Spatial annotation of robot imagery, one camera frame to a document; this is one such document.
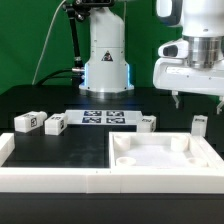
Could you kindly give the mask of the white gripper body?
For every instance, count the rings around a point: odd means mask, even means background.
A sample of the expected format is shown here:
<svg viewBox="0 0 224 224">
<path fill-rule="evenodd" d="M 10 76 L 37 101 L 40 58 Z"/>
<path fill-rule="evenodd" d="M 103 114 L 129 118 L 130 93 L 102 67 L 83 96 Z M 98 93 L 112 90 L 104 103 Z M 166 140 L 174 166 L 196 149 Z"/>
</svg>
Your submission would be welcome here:
<svg viewBox="0 0 224 224">
<path fill-rule="evenodd" d="M 158 89 L 224 96 L 222 38 L 181 38 L 158 49 L 153 72 Z"/>
</svg>

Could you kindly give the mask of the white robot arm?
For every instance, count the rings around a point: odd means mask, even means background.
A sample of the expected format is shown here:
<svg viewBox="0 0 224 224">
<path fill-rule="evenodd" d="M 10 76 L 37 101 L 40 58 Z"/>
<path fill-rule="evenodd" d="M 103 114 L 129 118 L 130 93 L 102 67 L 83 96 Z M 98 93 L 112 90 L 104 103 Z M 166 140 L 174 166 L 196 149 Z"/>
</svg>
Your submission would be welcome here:
<svg viewBox="0 0 224 224">
<path fill-rule="evenodd" d="M 158 89 L 214 95 L 224 106 L 224 0 L 156 0 L 156 15 L 182 37 L 161 45 L 153 70 Z M 124 21 L 108 5 L 90 5 L 90 58 L 81 90 L 99 96 L 133 88 L 124 56 Z"/>
</svg>

